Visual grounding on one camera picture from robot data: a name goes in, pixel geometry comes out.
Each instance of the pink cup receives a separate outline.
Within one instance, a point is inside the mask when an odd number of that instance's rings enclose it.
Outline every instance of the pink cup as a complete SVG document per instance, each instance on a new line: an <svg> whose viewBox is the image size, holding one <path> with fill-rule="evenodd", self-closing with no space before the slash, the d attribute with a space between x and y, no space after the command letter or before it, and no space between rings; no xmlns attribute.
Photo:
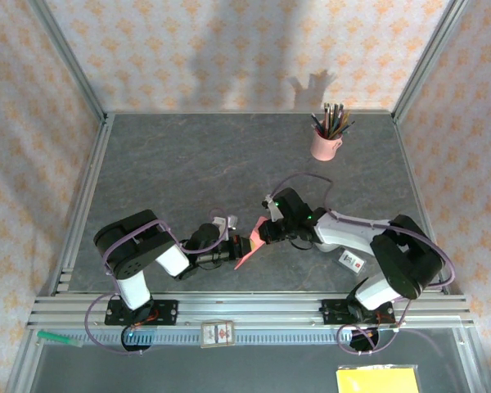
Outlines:
<svg viewBox="0 0 491 393"><path fill-rule="evenodd" d="M320 161L329 161L335 157L336 150L342 146L342 137L338 139L325 139L315 129L311 154Z"/></svg>

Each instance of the small card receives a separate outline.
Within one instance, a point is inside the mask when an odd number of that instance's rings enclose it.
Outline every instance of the small card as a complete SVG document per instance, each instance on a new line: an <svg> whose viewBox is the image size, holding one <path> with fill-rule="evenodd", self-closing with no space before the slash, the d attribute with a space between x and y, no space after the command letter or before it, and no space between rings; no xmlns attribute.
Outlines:
<svg viewBox="0 0 491 393"><path fill-rule="evenodd" d="M202 348L234 346L235 325L232 321L202 323Z"/></svg>
<svg viewBox="0 0 491 393"><path fill-rule="evenodd" d="M347 250L344 250L338 261L355 274L360 273L360 270L366 264L365 260Z"/></svg>

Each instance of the yellow paper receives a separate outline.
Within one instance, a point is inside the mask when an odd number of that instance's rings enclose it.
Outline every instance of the yellow paper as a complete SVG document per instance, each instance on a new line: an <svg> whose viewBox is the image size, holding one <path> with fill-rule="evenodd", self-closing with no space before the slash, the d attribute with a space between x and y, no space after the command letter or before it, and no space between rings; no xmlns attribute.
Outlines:
<svg viewBox="0 0 491 393"><path fill-rule="evenodd" d="M419 393L413 368L338 370L339 393Z"/></svg>

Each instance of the patterned wallpaper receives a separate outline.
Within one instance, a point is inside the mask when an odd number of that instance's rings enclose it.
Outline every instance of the patterned wallpaper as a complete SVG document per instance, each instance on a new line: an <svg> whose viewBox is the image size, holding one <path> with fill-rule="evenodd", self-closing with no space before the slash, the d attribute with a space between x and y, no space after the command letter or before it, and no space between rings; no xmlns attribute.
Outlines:
<svg viewBox="0 0 491 393"><path fill-rule="evenodd" d="M401 129L491 367L491 0L468 6Z"/></svg>
<svg viewBox="0 0 491 393"><path fill-rule="evenodd" d="M448 0L48 0L106 111L391 110Z"/></svg>
<svg viewBox="0 0 491 393"><path fill-rule="evenodd" d="M0 392L63 242L97 120L25 0L0 0Z"/></svg>

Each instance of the pink sheet of paper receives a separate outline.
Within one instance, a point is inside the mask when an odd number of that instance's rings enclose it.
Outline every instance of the pink sheet of paper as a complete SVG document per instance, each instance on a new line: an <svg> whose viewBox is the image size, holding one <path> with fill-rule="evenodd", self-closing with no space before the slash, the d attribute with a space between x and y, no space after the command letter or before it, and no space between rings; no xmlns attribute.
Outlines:
<svg viewBox="0 0 491 393"><path fill-rule="evenodd" d="M256 222L256 225L253 228L253 232L251 232L251 236L250 236L250 240L253 242L253 244L251 245L252 250L250 253L245 254L238 260L238 263L235 266L235 270L240 268L242 264L249 259L250 256L252 256L262 245L265 244L265 242L260 239L259 226L262 225L262 223L267 220L268 219L265 217L260 217L259 220Z"/></svg>

